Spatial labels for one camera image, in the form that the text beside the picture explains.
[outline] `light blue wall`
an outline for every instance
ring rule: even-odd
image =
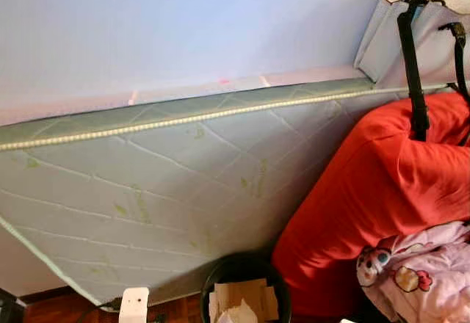
[[[0,108],[350,64],[376,3],[0,0]]]

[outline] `wooden floor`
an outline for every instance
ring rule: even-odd
[[[78,294],[69,294],[43,300],[26,308],[23,323],[76,323],[81,314],[93,305]],[[170,301],[148,309],[148,322],[157,322],[158,315],[164,314],[161,323],[201,323],[199,295]],[[117,323],[117,313],[101,310],[87,315],[83,323]]]

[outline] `cartoon print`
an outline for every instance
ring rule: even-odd
[[[356,263],[359,283],[363,287],[374,284],[377,276],[383,271],[383,267],[390,260],[390,250],[386,248],[372,249],[365,247]]]
[[[425,270],[413,270],[406,266],[401,266],[398,270],[392,270],[390,276],[395,284],[404,292],[412,292],[418,288],[422,291],[429,291],[433,284],[433,279]]]
[[[421,252],[427,248],[430,248],[434,245],[432,242],[428,242],[426,244],[421,244],[421,243],[416,243],[412,244],[411,246],[402,248],[401,250],[398,250],[395,252],[396,255],[401,255],[403,253],[416,253],[416,252]]]

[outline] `cable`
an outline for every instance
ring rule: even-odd
[[[105,302],[105,303],[103,303],[101,305],[98,305],[98,306],[93,306],[89,310],[82,313],[82,315],[79,317],[79,319],[76,321],[76,323],[82,323],[86,316],[88,316],[94,310],[98,310],[99,308],[102,308],[102,307],[110,307],[113,310],[119,312],[120,304],[121,304],[122,301],[123,301],[122,297],[116,297],[115,299],[113,299],[113,301]]]

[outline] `mattress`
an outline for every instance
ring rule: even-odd
[[[355,122],[406,95],[345,79],[4,126],[0,223],[94,304],[192,294],[269,247]]]

